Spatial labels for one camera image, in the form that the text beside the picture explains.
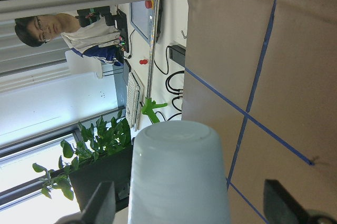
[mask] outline black hair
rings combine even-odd
[[[25,43],[30,47],[39,47],[42,44],[44,44],[44,42],[41,42],[38,39],[34,38],[27,30],[27,25],[30,22],[33,22],[34,18],[35,16],[15,19],[16,25],[14,29],[17,37],[21,40],[21,42]]]

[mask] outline white t-shirt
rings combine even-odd
[[[64,14],[72,16],[78,15],[77,12],[65,12]],[[101,17],[100,20],[86,27],[81,27],[76,32],[63,32],[61,36],[69,48],[75,48],[83,53],[96,45],[99,47],[113,45],[114,41],[120,36],[120,32],[115,26],[107,26],[105,24],[105,18]]]

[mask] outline black plant pot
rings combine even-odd
[[[128,206],[133,146],[81,167],[69,174],[78,205],[82,211],[102,181],[114,181],[116,212]]]

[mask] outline green plant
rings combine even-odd
[[[78,126],[81,131],[83,140],[76,143],[76,146],[70,145],[67,141],[61,141],[63,156],[65,158],[72,158],[71,162],[65,162],[62,155],[58,159],[58,167],[61,172],[55,170],[48,170],[47,168],[34,163],[33,169],[36,172],[45,172],[43,181],[43,188],[41,193],[52,198],[51,189],[61,189],[64,196],[70,200],[74,199],[74,191],[70,183],[68,174],[72,171],[78,170],[81,167],[96,162],[98,159],[113,155],[131,144],[130,126],[126,120],[120,119],[122,111],[118,113],[117,118],[113,117],[111,120],[111,127],[107,128],[108,121],[103,120],[101,116],[96,121],[97,134],[94,134],[94,125],[90,128],[85,128],[81,123]]]

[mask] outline white cylinder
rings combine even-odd
[[[192,121],[144,128],[134,141],[128,224],[228,224],[219,135]]]

